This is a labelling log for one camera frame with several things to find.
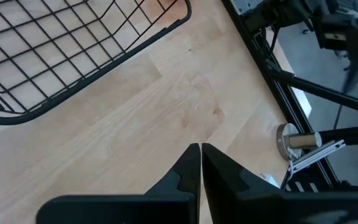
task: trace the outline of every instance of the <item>wood grain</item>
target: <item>wood grain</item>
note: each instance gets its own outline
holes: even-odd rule
[[[220,0],[191,3],[171,34],[40,118],[0,128],[0,223],[33,223],[59,195],[142,194],[193,142],[282,182],[281,111]],[[211,223],[204,190],[200,223]]]

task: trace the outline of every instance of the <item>metal wire grid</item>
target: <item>metal wire grid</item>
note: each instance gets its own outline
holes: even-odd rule
[[[0,0],[0,114],[31,113],[79,82],[106,73],[105,66],[116,67],[141,40],[158,33],[151,28],[178,1],[189,4],[110,0],[98,12],[92,0]],[[122,20],[104,20],[107,14]]]

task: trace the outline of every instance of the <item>wire basket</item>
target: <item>wire basket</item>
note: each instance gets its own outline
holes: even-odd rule
[[[46,113],[190,14],[189,0],[0,0],[0,124]]]

